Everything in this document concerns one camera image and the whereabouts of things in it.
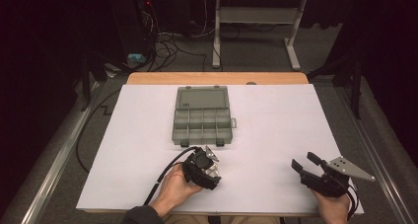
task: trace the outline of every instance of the metal frame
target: metal frame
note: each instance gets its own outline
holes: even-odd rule
[[[81,129],[89,117],[92,110],[92,105],[97,100],[100,92],[102,91],[102,88],[103,86],[98,82],[93,85],[93,97],[90,104],[85,108],[84,111],[82,111],[73,131],[59,150],[54,162],[51,165],[51,168],[49,169],[48,174],[46,175],[42,185],[37,191],[34,201],[32,202],[25,215],[22,224],[33,224],[39,221],[44,208],[48,204],[53,191],[58,185],[59,179],[61,178],[61,175],[64,172],[64,169],[70,158],[71,152],[73,151],[73,147],[77,143],[77,138],[80,135]]]
[[[370,139],[370,137],[368,136],[366,129],[362,124],[362,121],[360,119],[357,119],[350,110],[350,99],[344,91],[344,88],[336,88],[336,92],[337,95],[340,97],[340,100],[346,106],[347,112],[350,114],[350,117],[353,123],[355,124],[357,131],[360,134],[366,155],[368,156],[369,161],[371,162],[372,168],[376,173],[376,178],[380,182],[382,190],[386,195],[386,198],[390,203],[390,206],[392,207],[397,220],[401,224],[415,223],[414,219],[412,218],[409,212],[408,207],[406,206],[405,202],[400,196],[399,190],[397,189],[395,182],[391,178],[387,169],[384,167],[384,163],[381,157],[379,156],[372,139]]]
[[[221,1],[216,0],[215,36],[213,41],[212,67],[221,66],[221,23],[258,23],[258,24],[287,24],[292,25],[289,37],[284,38],[285,46],[295,71],[301,70],[296,56],[293,42],[298,32],[299,24],[304,14],[307,0],[301,0],[299,8],[248,8],[221,7]]]

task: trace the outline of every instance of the human hand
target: human hand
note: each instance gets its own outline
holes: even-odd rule
[[[164,177],[160,194],[151,203],[160,217],[173,208],[182,205],[190,196],[203,190],[203,187],[190,185],[185,181],[181,164],[174,165]]]
[[[319,214],[326,224],[347,223],[350,208],[350,198],[347,194],[340,197],[326,197],[312,189],[311,192],[317,200]]]

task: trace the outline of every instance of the sleeve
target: sleeve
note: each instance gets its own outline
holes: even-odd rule
[[[126,211],[121,224],[164,224],[164,221],[153,207],[144,205]]]

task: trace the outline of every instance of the white metal stand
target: white metal stand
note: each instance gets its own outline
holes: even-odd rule
[[[220,0],[216,0],[215,38],[212,54],[213,68],[219,68],[221,65],[221,39],[219,37],[221,23],[258,23],[292,25],[291,35],[284,38],[284,42],[293,70],[301,70],[301,65],[293,48],[293,42],[295,41],[306,3],[307,0],[301,0],[299,8],[221,8]]]

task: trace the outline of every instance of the gray carpet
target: gray carpet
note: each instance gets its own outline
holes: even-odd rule
[[[231,72],[292,71],[282,42],[282,37],[286,36],[290,28],[278,27],[272,31],[269,29],[251,27],[251,29],[241,28],[238,32],[235,27],[222,28],[223,70]],[[314,27],[301,29],[298,32],[295,50],[302,66],[302,72],[311,72],[324,63],[338,31],[339,28],[330,28],[324,31]],[[221,69],[211,67],[212,37],[194,37],[192,39],[175,37],[175,42],[180,49],[193,54],[178,51],[175,61],[163,68],[162,71],[221,71]],[[161,50],[159,52],[160,55],[165,53],[167,51]],[[163,58],[158,58],[160,64],[163,61]],[[109,78],[104,84],[98,102],[120,89],[126,78],[126,75]],[[320,76],[313,79],[311,83],[315,86],[341,154],[373,174],[375,168],[365,149],[364,135],[359,132],[358,124],[353,121],[350,111],[347,110],[345,101],[341,98],[341,90],[332,86],[331,79],[331,76]],[[81,136],[79,151],[81,160],[87,168],[93,164],[110,119],[110,115],[105,112],[111,112],[116,100],[117,94],[105,101],[104,106],[107,108],[99,108],[93,114]],[[405,205],[410,210],[417,210],[418,195],[414,190],[418,184],[418,171],[388,125],[365,80],[362,84],[360,105],[361,124],[367,132],[368,138],[376,145],[379,156],[398,187]],[[76,123],[80,113],[80,107],[81,102],[79,101],[39,157],[8,212],[3,216],[1,223],[22,222],[50,165],[62,146],[63,140],[68,138],[68,134],[72,131],[72,126]],[[123,216],[122,213],[91,214],[75,209],[86,178],[87,174],[79,165],[75,152],[73,152],[38,223],[118,223]],[[354,183],[358,188],[366,214],[354,217],[350,223],[399,223],[398,217],[383,191],[382,183],[371,184],[356,179]],[[412,213],[412,215],[415,220],[418,220],[416,213]],[[298,223],[298,220],[287,218],[286,223]],[[322,222],[318,218],[303,218],[302,223]]]

